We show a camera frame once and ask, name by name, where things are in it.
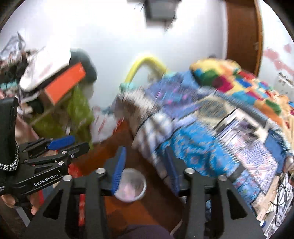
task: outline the yellow arch handle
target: yellow arch handle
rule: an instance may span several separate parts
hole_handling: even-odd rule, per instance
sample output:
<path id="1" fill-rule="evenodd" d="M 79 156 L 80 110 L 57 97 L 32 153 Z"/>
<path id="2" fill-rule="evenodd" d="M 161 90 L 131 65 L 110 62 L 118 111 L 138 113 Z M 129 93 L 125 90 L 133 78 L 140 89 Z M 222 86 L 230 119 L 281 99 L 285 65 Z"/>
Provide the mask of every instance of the yellow arch handle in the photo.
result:
<path id="1" fill-rule="evenodd" d="M 161 76 L 168 71 L 167 67 L 164 64 L 162 64 L 157 58 L 155 58 L 152 55 L 144 55 L 135 61 L 125 79 L 125 83 L 132 82 L 135 74 L 143 64 L 148 65 L 149 67 L 151 67 L 151 69 L 158 72 L 158 74 Z"/>

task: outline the colorful patchwork blanket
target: colorful patchwork blanket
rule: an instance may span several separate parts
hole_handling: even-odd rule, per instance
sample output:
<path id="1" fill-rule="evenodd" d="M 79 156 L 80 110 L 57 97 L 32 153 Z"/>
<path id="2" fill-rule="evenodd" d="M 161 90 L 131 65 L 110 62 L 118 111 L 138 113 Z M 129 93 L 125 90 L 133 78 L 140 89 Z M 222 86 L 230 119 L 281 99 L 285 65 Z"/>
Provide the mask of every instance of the colorful patchwork blanket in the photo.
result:
<path id="1" fill-rule="evenodd" d="M 201 86 L 216 88 L 227 95 L 254 106 L 280 126 L 281 108 L 275 102 L 271 88 L 232 60 L 204 59 L 190 66 Z"/>
<path id="2" fill-rule="evenodd" d="M 226 174 L 258 219 L 276 194 L 291 155 L 279 126 L 242 101 L 199 87 L 190 71 L 165 75 L 147 88 L 121 93 L 118 111 L 130 122 L 133 147 L 161 178 L 165 148 L 202 175 Z"/>

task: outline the white wall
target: white wall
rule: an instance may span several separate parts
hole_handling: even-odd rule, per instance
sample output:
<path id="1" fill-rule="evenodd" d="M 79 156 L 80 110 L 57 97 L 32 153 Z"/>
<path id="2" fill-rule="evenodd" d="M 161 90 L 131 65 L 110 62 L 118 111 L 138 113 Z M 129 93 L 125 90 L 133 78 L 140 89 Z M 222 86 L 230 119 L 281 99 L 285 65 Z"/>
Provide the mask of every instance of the white wall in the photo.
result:
<path id="1" fill-rule="evenodd" d="M 59 39 L 84 49 L 98 71 L 90 104 L 105 107 L 139 54 L 151 53 L 173 71 L 187 70 L 211 54 L 225 57 L 222 4 L 182 0 L 177 20 L 165 32 L 163 26 L 146 26 L 144 10 L 140 12 L 141 5 L 134 0 L 26 0 L 1 31 L 0 49 L 17 31 L 27 48 L 42 48 Z M 146 83 L 147 69 L 140 70 L 133 82 Z"/>
<path id="2" fill-rule="evenodd" d="M 259 78 L 274 86 L 279 72 L 294 77 L 294 44 L 283 23 L 263 0 L 259 0 L 263 22 L 263 57 L 260 65 Z M 291 53 L 285 51 L 289 45 Z M 278 54 L 278 58 L 270 59 L 270 55 Z"/>

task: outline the metal screw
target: metal screw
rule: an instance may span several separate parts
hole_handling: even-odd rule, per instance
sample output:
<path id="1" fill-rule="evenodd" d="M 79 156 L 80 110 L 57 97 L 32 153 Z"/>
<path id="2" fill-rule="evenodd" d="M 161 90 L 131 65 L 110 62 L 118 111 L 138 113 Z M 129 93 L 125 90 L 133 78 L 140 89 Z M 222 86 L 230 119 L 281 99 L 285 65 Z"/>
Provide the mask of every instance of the metal screw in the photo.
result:
<path id="1" fill-rule="evenodd" d="M 72 178 L 73 178 L 73 177 L 70 176 L 70 175 L 65 175 L 65 176 L 63 176 L 62 179 L 63 179 L 64 181 L 70 181 L 70 180 L 72 180 Z"/>
<path id="2" fill-rule="evenodd" d="M 227 177 L 225 175 L 219 175 L 218 180 L 225 182 L 227 181 Z"/>
<path id="3" fill-rule="evenodd" d="M 98 173 L 98 174 L 103 174 L 105 172 L 106 172 L 106 169 L 105 168 L 98 168 L 98 169 L 96 169 L 96 173 Z"/>
<path id="4" fill-rule="evenodd" d="M 193 173 L 195 173 L 195 169 L 193 169 L 193 168 L 186 168 L 185 169 L 185 173 L 187 173 L 187 174 L 193 174 Z"/>

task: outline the wooden door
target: wooden door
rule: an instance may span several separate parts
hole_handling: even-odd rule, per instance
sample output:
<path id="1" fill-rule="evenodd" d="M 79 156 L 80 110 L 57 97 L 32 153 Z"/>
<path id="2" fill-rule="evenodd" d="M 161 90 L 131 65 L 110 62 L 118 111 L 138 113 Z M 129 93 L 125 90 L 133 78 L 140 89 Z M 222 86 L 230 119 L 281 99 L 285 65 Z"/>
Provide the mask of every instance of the wooden door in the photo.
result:
<path id="1" fill-rule="evenodd" d="M 262 23 L 257 0 L 226 0 L 227 59 L 258 75 L 262 54 Z"/>

